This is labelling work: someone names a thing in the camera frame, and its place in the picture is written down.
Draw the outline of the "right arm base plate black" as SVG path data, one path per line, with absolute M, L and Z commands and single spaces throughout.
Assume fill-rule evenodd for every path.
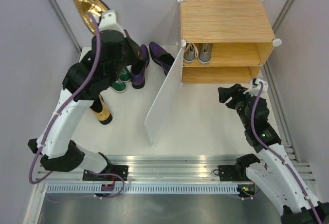
M 244 178 L 239 175 L 238 171 L 235 168 L 235 165 L 219 165 L 217 169 L 220 181 L 222 182 L 240 182 L 244 180 Z

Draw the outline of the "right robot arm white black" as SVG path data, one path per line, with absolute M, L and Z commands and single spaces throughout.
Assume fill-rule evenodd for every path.
M 218 88 L 219 102 L 237 112 L 247 142 L 255 150 L 237 158 L 234 173 L 251 180 L 272 202 L 281 223 L 328 223 L 328 203 L 308 188 L 290 161 L 279 135 L 268 122 L 265 82 L 247 89 L 240 84 Z

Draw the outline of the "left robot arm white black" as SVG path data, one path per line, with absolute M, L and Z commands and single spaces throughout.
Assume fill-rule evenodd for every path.
M 69 68 L 45 131 L 28 142 L 45 170 L 70 172 L 81 168 L 93 171 L 100 180 L 112 176 L 108 158 L 83 149 L 72 135 L 85 112 L 101 98 L 100 93 L 119 79 L 124 67 L 139 61 L 138 51 L 126 30 L 102 30 L 93 37 L 91 50 Z

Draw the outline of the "grey sneaker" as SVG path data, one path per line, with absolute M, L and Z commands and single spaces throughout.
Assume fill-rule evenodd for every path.
M 212 56 L 213 43 L 201 43 L 199 45 L 198 61 L 205 65 L 210 63 Z
M 194 43 L 188 43 L 184 49 L 184 62 L 192 63 L 198 58 L 198 47 Z

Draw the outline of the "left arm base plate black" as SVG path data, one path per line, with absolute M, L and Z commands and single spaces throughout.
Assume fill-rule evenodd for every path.
M 127 181 L 127 176 L 129 174 L 128 165 L 115 165 L 106 167 L 102 172 L 98 174 L 91 173 L 84 170 L 82 180 L 83 181 L 117 181 L 120 180 L 120 176 L 124 181 Z

